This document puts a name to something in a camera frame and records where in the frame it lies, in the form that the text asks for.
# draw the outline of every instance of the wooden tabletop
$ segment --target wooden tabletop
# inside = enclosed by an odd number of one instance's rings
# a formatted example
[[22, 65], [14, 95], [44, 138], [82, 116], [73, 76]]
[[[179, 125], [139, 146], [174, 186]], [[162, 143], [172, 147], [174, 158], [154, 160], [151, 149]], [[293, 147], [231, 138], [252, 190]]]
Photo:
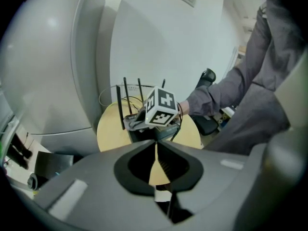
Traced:
[[[134, 103], [141, 105], [141, 102], [137, 100], [134, 100]], [[122, 108], [123, 116], [129, 115], [127, 104], [122, 104]], [[131, 108], [133, 113], [137, 112], [137, 109], [133, 106]], [[97, 127], [97, 142], [101, 152], [131, 144], [127, 130], [122, 130], [117, 103], [109, 106], [103, 113]], [[173, 142], [196, 149], [202, 148], [199, 131], [190, 116], [185, 115], [183, 117], [181, 129]], [[168, 183], [170, 181], [158, 163], [156, 149], [149, 184], [163, 185]]]

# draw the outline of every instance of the wrist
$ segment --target wrist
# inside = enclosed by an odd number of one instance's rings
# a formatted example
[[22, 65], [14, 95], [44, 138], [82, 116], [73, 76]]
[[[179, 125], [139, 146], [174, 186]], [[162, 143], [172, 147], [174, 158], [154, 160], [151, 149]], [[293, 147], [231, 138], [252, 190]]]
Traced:
[[183, 112], [183, 115], [187, 115], [189, 113], [189, 103], [187, 100], [180, 102], [179, 114], [181, 112]]

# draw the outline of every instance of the gray sleeve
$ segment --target gray sleeve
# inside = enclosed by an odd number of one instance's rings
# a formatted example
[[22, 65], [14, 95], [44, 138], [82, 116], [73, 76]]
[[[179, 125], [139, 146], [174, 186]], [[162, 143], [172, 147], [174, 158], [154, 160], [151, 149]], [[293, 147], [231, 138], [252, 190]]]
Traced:
[[267, 20], [262, 17], [262, 11], [259, 9], [257, 22], [247, 43], [242, 63], [230, 70], [218, 84], [213, 84], [209, 88], [201, 86], [195, 89], [187, 99], [189, 114], [213, 116], [221, 108], [239, 104], [261, 69], [270, 40], [271, 33]]

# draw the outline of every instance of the gray fabric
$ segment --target gray fabric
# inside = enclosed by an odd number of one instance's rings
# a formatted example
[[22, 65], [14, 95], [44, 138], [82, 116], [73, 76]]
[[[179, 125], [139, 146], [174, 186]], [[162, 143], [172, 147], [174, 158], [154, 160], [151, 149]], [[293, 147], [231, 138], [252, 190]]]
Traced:
[[239, 104], [205, 149], [250, 154], [254, 145], [289, 127], [274, 91], [295, 67], [306, 44], [280, 0], [267, 0], [266, 17], [258, 11], [243, 62], [218, 84], [199, 87], [187, 99], [189, 114], [200, 116]]

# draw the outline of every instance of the white cube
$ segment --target white cube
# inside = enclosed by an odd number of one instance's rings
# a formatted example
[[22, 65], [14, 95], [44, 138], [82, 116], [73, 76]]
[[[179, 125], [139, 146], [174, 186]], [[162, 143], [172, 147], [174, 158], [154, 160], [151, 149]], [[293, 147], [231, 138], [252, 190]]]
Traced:
[[177, 114], [174, 93], [154, 87], [147, 99], [145, 124], [165, 127]]

